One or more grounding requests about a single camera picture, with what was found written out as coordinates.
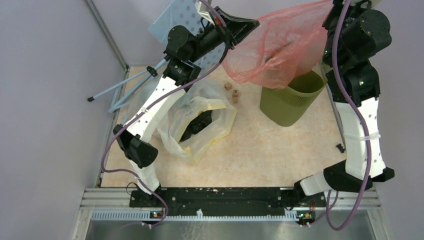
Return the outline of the large translucent white plastic bag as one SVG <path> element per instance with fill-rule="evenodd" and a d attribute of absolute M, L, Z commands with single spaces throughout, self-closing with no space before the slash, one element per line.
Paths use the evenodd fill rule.
<path fill-rule="evenodd" d="M 144 126 L 154 120 L 151 135 L 161 140 L 164 149 L 197 164 L 213 143 L 230 133 L 236 114 L 222 87 L 204 78 L 155 104 L 127 130 L 142 135 Z"/>

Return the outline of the green mesh trash bin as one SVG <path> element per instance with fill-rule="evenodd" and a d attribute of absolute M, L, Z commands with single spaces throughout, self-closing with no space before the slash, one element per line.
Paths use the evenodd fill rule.
<path fill-rule="evenodd" d="M 261 89 L 259 109 L 282 127 L 296 123 L 327 85 L 319 64 L 308 73 L 295 77 L 285 88 Z"/>

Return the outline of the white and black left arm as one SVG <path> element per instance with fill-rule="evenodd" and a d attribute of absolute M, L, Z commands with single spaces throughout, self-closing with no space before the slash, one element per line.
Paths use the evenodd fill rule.
<path fill-rule="evenodd" d="M 181 24 L 168 31 L 164 51 L 167 66 L 157 86 L 127 123 L 118 124 L 113 129 L 114 139 L 133 164 L 129 173 L 136 177 L 138 187 L 143 191 L 141 200 L 149 207 L 156 206 L 161 198 L 154 167 L 158 149 L 150 144 L 150 139 L 162 118 L 186 93 L 186 89 L 211 73 L 209 70 L 200 75 L 201 67 L 195 64 L 196 61 L 224 44 L 224 52 L 218 61 L 221 64 L 228 50 L 234 49 L 260 26 L 256 19 L 227 14 L 219 6 L 205 4 L 205 7 L 206 10 L 200 11 L 199 15 L 208 24 L 197 34 Z"/>

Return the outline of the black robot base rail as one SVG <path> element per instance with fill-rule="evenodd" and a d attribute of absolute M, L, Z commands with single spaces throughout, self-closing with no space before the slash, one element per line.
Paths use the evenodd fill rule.
<path fill-rule="evenodd" d="M 316 207 L 319 196 L 306 196 L 298 186 L 283 187 L 159 187 L 149 195 L 141 189 L 130 195 L 131 208 L 158 208 L 169 217 L 282 216 L 296 207 Z"/>

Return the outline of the red translucent trash bag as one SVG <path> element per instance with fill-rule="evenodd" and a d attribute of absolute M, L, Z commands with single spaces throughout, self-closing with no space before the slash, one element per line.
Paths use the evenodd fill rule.
<path fill-rule="evenodd" d="M 285 88 L 320 61 L 327 42 L 323 23 L 333 7 L 320 0 L 275 11 L 226 55 L 222 66 L 239 84 Z"/>

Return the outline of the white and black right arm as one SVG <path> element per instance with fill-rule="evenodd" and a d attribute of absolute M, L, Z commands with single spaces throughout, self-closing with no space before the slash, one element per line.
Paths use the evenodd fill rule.
<path fill-rule="evenodd" d="M 370 58 L 392 43 L 388 17 L 372 0 L 335 0 L 323 22 L 325 76 L 339 115 L 346 159 L 294 184 L 293 200 L 307 206 L 328 190 L 361 193 L 395 177 L 380 149 L 378 71 Z"/>

